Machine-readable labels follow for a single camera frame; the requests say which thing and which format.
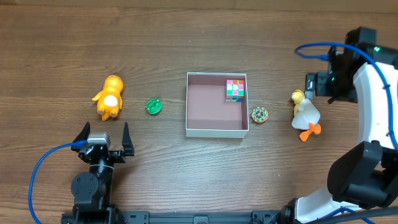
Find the colourful puzzle cube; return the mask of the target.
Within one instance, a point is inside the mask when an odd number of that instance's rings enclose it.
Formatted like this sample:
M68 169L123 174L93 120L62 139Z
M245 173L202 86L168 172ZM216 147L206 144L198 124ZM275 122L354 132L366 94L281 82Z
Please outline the colourful puzzle cube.
M244 98L244 80L227 80L225 85L226 102L242 102Z

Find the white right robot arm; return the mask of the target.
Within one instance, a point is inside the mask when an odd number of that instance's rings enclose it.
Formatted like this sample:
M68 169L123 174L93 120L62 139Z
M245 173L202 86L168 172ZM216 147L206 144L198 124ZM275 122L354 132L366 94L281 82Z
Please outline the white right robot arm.
M344 43L329 43L318 59L325 72L309 73L304 90L292 93L292 126L305 141L319 134L316 96L358 105L358 143L330 167L327 183L291 200L272 223L340 223L397 214L397 50L378 45L374 29L359 27Z

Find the white plush duck yellow hat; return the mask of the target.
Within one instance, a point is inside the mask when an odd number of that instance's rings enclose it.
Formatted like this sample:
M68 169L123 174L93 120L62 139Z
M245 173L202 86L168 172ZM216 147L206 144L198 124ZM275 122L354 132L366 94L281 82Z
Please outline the white plush duck yellow hat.
M291 99L294 102L292 127L302 130L299 135L300 140L305 142L312 133L316 135L320 134L322 130L319 124L320 112L312 102L305 97L304 92L295 90L292 93Z

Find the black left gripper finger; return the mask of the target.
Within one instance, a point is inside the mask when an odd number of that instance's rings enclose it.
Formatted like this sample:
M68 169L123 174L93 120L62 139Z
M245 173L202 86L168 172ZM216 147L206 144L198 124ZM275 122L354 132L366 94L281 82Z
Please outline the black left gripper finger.
M134 146L131 141L128 123L124 123L122 146L126 156L134 156Z
M90 123L86 122L85 126L79 133L79 135L73 140L71 150L79 152L84 142L87 142L88 136L90 134Z

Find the white cardboard box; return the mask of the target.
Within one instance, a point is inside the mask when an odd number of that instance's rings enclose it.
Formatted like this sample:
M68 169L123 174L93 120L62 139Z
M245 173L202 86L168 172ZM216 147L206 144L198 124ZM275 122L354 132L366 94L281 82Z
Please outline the white cardboard box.
M228 80L243 81L238 102L226 100ZM245 73L187 73L185 130L187 137L244 138L249 131L247 75Z

